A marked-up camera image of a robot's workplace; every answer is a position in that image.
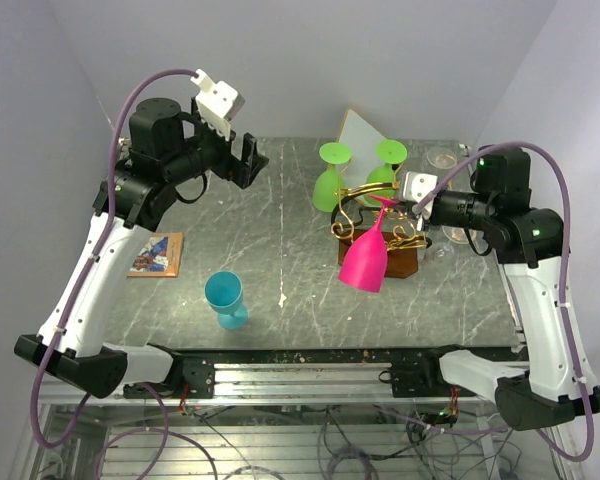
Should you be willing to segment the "gold wire glass rack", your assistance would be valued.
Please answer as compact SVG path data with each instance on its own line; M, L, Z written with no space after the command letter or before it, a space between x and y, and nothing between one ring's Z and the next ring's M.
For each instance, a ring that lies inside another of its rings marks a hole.
M337 206L333 216L344 215L343 206L359 196L369 195L380 203L375 223L365 232L358 234L356 224L347 218L349 229L334 220L331 233L339 241L349 243L341 255L339 280L353 288L377 293L385 278L406 279L419 271L416 251L427 247L427 238L423 234L408 236L402 225L393 228L391 234L382 230L385 215L397 209L397 202L379 196L381 190L395 191L398 182L373 182L355 188L336 189Z

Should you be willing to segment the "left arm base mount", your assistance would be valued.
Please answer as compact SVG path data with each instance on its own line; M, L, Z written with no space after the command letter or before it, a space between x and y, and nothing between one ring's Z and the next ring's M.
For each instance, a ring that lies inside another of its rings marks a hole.
M148 344L125 347L126 370L119 386L125 399L152 398L149 389L163 398L211 399L215 368L195 352Z

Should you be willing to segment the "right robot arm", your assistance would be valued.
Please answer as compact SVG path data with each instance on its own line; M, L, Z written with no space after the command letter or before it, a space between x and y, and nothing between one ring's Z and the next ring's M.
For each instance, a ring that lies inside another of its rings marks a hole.
M526 370L507 367L459 346L434 351L420 373L430 394L454 385L493 402L505 423L538 430L600 413L600 384L586 360L567 286L570 214L530 205L533 147L506 142L481 148L470 192L450 191L447 180L406 172L397 197L413 206L420 226L482 233L504 277L522 328Z

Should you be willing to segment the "clear glass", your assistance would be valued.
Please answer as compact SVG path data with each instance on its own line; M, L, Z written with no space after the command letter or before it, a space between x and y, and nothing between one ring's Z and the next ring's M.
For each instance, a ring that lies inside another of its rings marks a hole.
M459 227L433 227L429 238L432 243L426 256L432 261L446 261L458 254L469 251L469 241L465 231Z
M457 156L449 148L434 146L427 150L425 159L438 170L450 170L457 165Z

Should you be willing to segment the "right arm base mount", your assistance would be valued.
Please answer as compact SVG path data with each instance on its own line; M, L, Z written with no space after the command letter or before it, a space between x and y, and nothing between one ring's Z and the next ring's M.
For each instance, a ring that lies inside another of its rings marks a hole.
M466 349L454 344L434 348L376 349L372 357L390 364L378 375L378 380L391 386L394 398L448 397L452 385L443 379L439 360L444 354ZM483 348L467 350L478 354Z

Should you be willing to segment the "pink wine glass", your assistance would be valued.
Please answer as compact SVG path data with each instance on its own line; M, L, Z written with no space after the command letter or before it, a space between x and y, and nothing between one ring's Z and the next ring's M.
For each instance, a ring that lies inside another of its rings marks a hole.
M381 203L378 217L373 226L359 236L344 256L339 280L355 289L378 293L381 290L388 264L388 253L382 232L386 209L397 202L371 195Z

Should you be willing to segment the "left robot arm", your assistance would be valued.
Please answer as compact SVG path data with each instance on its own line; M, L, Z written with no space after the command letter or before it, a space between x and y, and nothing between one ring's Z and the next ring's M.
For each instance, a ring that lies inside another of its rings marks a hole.
M240 156L232 153L230 122L244 103L222 93L197 96L191 109L150 98L129 119L130 144L116 156L111 181L103 181L94 201L87 242L58 304L38 333L22 335L14 352L50 375L96 398L121 385L147 385L172 397L186 385L186 358L166 347L108 345L104 333L111 310L141 247L180 196L178 185L209 173L249 187L267 165L255 138L243 137Z

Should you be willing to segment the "blue wine glass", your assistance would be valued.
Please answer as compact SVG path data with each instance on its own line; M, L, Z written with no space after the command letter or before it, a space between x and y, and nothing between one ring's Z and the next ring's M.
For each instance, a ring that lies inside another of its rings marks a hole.
M205 284L204 294L221 327L237 330L246 324L248 311L244 305L243 285L236 274L230 271L214 273Z

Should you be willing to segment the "green wine glass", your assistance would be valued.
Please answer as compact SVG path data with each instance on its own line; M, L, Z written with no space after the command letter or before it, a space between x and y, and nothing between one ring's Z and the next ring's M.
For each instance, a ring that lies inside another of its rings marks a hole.
M407 148L397 140L384 139L376 145L375 153L381 165L370 172L366 182L392 185L395 170L399 169L408 157Z
M352 159L350 148L339 142L328 142L319 149L320 159L326 164L314 184L312 203L321 212L330 212L338 204L338 191L344 187L341 173Z

